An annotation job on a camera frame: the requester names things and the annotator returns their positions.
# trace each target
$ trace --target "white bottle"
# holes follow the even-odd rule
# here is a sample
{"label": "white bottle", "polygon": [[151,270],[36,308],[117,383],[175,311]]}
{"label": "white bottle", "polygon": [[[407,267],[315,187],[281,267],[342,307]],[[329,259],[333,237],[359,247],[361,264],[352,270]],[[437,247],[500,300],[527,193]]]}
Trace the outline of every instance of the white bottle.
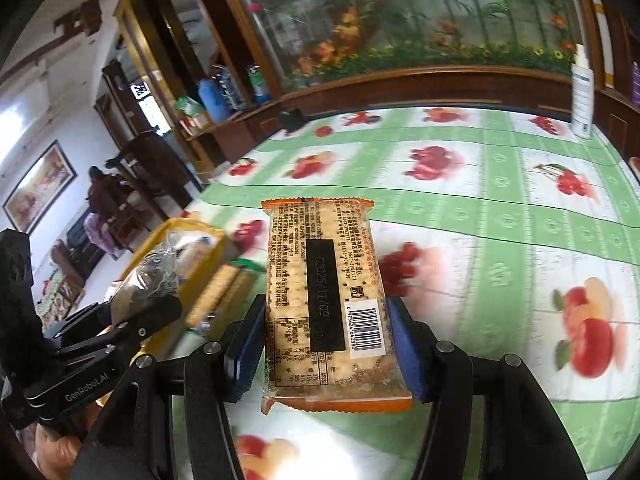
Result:
{"label": "white bottle", "polygon": [[593,123],[594,83],[593,70],[589,68],[589,60],[584,52],[584,46],[577,44],[575,62],[572,65],[574,73],[574,102],[571,113],[571,130],[578,137],[591,137],[591,123]]}

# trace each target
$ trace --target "framed painting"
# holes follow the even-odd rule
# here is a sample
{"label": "framed painting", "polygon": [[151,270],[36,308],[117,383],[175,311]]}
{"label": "framed painting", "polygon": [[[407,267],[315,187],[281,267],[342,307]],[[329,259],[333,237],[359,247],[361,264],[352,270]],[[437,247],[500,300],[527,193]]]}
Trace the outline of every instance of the framed painting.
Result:
{"label": "framed painting", "polygon": [[18,231],[31,233],[76,176],[55,140],[29,168],[2,208]]}

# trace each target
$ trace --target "purple clothing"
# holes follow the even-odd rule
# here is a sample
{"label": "purple clothing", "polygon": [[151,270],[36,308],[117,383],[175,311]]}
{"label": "purple clothing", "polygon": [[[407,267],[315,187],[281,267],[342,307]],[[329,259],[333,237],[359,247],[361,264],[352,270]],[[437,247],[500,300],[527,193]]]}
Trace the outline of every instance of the purple clothing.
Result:
{"label": "purple clothing", "polygon": [[100,228],[98,224],[100,223],[100,215],[96,213],[89,213],[84,219],[84,232],[86,233],[89,241],[98,247],[100,247],[104,252],[109,254],[115,254],[117,251],[116,244],[111,237],[111,233],[109,232],[109,228],[107,224],[103,224]]}
{"label": "purple clothing", "polygon": [[637,107],[640,107],[640,68],[634,63],[631,67],[632,79],[632,96],[631,101]]}

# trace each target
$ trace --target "plastic bag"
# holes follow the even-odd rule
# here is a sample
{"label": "plastic bag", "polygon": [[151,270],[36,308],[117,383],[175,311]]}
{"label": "plastic bag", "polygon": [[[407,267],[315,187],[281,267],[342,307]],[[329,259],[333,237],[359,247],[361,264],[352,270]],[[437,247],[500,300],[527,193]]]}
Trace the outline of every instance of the plastic bag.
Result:
{"label": "plastic bag", "polygon": [[164,296],[178,295],[177,251],[167,240],[149,251],[111,298],[111,322],[118,324]]}
{"label": "plastic bag", "polygon": [[167,243],[175,250],[175,267],[178,282],[182,284],[198,265],[220,241],[209,233],[202,231],[171,230],[166,235]]}
{"label": "plastic bag", "polygon": [[366,212],[356,198],[262,202],[271,216],[262,412],[411,407]]}

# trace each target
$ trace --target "blue bottle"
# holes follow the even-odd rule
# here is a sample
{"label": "blue bottle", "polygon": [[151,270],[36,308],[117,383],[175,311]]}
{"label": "blue bottle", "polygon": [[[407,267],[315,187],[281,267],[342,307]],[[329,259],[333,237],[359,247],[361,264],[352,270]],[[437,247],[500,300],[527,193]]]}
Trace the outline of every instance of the blue bottle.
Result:
{"label": "blue bottle", "polygon": [[202,79],[198,83],[198,95],[214,123],[228,119],[231,110],[220,94],[218,85],[212,79]]}

